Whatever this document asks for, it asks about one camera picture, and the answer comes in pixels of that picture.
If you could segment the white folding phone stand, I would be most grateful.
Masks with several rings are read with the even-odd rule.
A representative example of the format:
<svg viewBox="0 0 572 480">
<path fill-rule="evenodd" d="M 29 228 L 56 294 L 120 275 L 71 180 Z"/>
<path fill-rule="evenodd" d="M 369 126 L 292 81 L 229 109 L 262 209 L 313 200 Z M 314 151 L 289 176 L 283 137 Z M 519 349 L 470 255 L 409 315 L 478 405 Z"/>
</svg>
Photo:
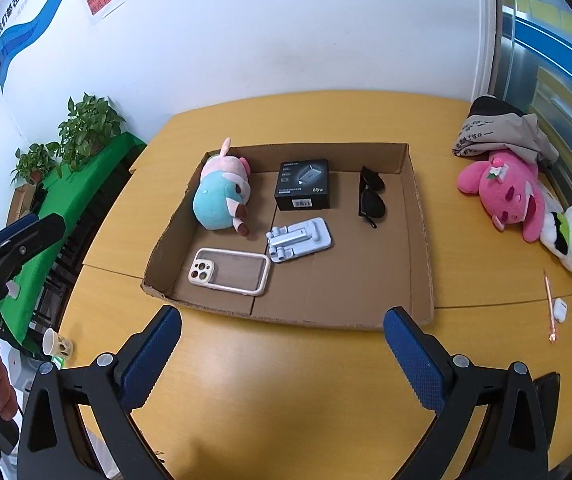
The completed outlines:
<svg viewBox="0 0 572 480">
<path fill-rule="evenodd" d="M 283 263 L 322 252 L 333 244 L 328 226 L 321 217 L 290 226 L 273 226 L 266 233 L 266 240 L 272 263 Z"/>
</svg>

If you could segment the white earbuds case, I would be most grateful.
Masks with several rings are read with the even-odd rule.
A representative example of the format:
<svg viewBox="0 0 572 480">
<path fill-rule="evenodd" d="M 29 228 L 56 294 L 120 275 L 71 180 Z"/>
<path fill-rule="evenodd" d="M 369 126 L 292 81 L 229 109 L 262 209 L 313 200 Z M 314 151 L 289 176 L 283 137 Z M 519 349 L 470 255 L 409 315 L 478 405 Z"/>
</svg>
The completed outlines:
<svg viewBox="0 0 572 480">
<path fill-rule="evenodd" d="M 566 322 L 568 315 L 568 304 L 562 298 L 556 298 L 552 304 L 552 313 L 558 323 Z"/>
</svg>

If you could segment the pink rabbit plush toy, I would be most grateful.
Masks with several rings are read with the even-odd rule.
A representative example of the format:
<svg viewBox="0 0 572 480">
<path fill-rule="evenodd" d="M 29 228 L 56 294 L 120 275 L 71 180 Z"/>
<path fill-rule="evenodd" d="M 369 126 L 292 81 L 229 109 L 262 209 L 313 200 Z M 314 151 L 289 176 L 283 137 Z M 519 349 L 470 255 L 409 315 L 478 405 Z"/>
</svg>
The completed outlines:
<svg viewBox="0 0 572 480">
<path fill-rule="evenodd" d="M 540 238 L 546 214 L 538 168 L 510 150 L 491 152 L 461 170 L 458 191 L 476 195 L 499 232 L 510 224 L 521 224 L 528 243 Z"/>
</svg>

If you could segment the clear phone case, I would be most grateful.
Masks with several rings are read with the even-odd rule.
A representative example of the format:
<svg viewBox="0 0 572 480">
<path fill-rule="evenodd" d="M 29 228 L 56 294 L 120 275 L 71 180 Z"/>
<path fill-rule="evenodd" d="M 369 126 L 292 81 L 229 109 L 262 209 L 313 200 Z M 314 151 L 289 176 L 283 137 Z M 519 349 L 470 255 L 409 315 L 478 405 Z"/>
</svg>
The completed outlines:
<svg viewBox="0 0 572 480">
<path fill-rule="evenodd" d="M 218 292 L 261 296 L 272 261 L 257 252 L 200 248 L 190 263 L 187 280 Z"/>
</svg>

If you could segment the black charger box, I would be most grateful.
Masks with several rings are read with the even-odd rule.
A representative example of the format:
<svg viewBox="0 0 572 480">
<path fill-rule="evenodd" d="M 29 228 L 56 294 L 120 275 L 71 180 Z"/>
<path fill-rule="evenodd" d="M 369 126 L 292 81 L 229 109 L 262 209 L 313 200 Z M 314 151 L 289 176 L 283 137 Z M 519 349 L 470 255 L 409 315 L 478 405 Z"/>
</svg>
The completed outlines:
<svg viewBox="0 0 572 480">
<path fill-rule="evenodd" d="M 327 209 L 330 206 L 328 160 L 283 162 L 274 197 L 281 211 Z"/>
</svg>

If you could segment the beige printed cloth bag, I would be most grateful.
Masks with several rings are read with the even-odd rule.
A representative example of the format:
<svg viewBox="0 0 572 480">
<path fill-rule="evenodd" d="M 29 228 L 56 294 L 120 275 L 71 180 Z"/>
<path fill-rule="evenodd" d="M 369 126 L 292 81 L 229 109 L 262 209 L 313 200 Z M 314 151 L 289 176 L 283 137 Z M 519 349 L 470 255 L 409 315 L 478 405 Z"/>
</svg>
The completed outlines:
<svg viewBox="0 0 572 480">
<path fill-rule="evenodd" d="M 524 114 L 496 96 L 479 96 L 471 103 L 452 152 L 473 157 L 499 150 L 512 151 L 529 164 L 552 164 L 559 158 L 536 114 Z"/>
</svg>

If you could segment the pink pen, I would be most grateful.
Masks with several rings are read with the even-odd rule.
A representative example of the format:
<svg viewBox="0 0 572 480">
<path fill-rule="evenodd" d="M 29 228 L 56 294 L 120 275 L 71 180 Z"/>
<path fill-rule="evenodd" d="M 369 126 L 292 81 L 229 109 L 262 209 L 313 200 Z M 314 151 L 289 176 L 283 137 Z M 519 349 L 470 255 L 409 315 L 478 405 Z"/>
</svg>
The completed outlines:
<svg viewBox="0 0 572 480">
<path fill-rule="evenodd" d="M 546 271 L 543 271 L 543 279 L 544 279 L 544 286 L 546 292 L 546 299 L 548 304 L 548 318 L 549 318 L 549 335 L 548 340 L 551 344 L 554 344 L 557 341 L 557 321 L 555 318 L 555 310 L 554 310 L 554 297 L 551 293 L 551 284 L 550 279 Z"/>
</svg>

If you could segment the green potted plant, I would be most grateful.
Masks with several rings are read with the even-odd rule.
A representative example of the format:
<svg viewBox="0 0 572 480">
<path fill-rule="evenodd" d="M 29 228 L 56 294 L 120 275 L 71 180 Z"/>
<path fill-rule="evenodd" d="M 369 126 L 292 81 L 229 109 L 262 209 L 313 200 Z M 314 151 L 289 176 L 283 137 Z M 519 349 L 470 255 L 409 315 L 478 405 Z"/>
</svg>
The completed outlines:
<svg viewBox="0 0 572 480">
<path fill-rule="evenodd" d="M 84 93 L 78 102 L 69 99 L 67 119 L 58 126 L 57 156 L 71 171 L 78 171 L 123 133 L 125 122 L 104 96 Z"/>
</svg>

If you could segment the paper cup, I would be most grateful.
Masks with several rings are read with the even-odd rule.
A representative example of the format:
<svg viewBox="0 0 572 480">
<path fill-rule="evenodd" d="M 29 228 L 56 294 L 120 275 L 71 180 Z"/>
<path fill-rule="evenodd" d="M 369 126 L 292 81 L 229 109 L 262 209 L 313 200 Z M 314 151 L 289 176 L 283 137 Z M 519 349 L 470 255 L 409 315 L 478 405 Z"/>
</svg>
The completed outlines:
<svg viewBox="0 0 572 480">
<path fill-rule="evenodd" d="M 42 338 L 42 351 L 46 356 L 68 360 L 73 355 L 73 342 L 48 328 Z"/>
</svg>

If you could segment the black sunglasses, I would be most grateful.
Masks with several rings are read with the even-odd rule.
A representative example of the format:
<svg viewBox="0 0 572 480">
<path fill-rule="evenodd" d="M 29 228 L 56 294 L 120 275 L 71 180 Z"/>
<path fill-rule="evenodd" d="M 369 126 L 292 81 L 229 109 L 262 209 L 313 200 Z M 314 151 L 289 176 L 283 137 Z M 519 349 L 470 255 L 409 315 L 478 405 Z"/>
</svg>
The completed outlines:
<svg viewBox="0 0 572 480">
<path fill-rule="evenodd" d="M 377 228 L 377 222 L 387 214 L 386 204 L 381 197 L 385 188 L 385 182 L 378 172 L 362 167 L 359 173 L 359 217 L 373 229 Z"/>
</svg>

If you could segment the brown cardboard tray box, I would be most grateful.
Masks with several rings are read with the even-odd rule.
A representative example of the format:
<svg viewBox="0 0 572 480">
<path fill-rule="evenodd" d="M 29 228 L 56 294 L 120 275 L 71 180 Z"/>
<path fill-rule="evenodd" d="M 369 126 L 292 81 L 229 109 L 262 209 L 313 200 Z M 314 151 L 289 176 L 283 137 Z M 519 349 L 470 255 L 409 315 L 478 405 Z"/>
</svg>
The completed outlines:
<svg viewBox="0 0 572 480">
<path fill-rule="evenodd" d="M 428 239 L 404 143 L 224 143 L 196 159 L 150 254 L 147 294 L 288 325 L 380 330 L 434 315 Z"/>
</svg>

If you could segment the green cloth covered bench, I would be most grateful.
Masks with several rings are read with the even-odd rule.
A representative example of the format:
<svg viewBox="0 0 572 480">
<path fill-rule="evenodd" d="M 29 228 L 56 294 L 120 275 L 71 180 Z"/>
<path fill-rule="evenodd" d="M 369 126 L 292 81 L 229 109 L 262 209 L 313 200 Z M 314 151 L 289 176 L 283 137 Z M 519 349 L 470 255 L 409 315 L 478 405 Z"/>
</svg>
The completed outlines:
<svg viewBox="0 0 572 480">
<path fill-rule="evenodd" d="M 144 148 L 136 136 L 122 133 L 79 170 L 62 165 L 42 181 L 41 208 L 26 218 L 38 217 L 48 229 L 63 226 L 65 231 L 13 277 L 18 295 L 0 301 L 0 338 L 26 356 L 42 358 L 43 332 L 59 326 L 88 248 Z"/>
</svg>

